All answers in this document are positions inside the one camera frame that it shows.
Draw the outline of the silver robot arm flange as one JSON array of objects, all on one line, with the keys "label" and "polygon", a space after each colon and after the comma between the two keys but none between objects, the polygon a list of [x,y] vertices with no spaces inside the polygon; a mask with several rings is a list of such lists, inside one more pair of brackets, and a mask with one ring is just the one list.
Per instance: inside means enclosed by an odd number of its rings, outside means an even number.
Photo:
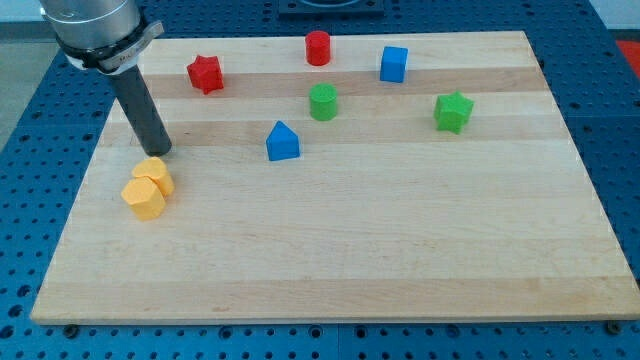
[{"label": "silver robot arm flange", "polygon": [[135,0],[41,0],[41,16],[52,26],[68,61],[80,70],[118,75],[164,33]]}]

